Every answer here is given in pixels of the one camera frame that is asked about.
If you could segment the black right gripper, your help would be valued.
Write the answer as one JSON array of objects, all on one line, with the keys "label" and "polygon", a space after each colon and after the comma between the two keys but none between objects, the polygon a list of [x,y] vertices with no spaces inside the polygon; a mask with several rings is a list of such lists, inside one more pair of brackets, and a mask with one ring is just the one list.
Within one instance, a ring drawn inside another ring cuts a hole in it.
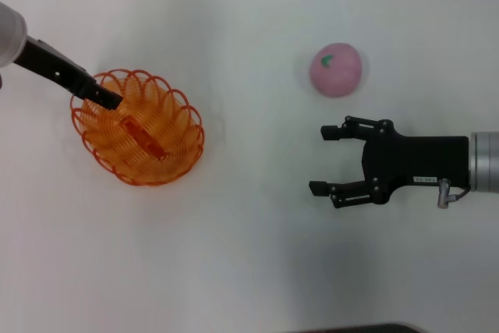
[{"label": "black right gripper", "polygon": [[348,183],[310,181],[315,197],[329,197],[337,209],[362,204],[386,204],[404,186],[440,186],[462,192],[446,196],[456,201],[469,192],[469,138],[466,136],[403,136],[389,119],[346,116],[340,126],[321,126],[324,140],[366,141],[362,167],[365,180]]}]

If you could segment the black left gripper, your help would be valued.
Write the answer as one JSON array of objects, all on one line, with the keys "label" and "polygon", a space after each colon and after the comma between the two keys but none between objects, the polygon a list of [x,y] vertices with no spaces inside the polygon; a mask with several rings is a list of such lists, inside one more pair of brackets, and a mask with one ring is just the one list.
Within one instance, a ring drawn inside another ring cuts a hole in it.
[{"label": "black left gripper", "polygon": [[28,37],[14,63],[102,108],[115,110],[122,102],[121,95],[100,85],[85,69],[41,40]]}]

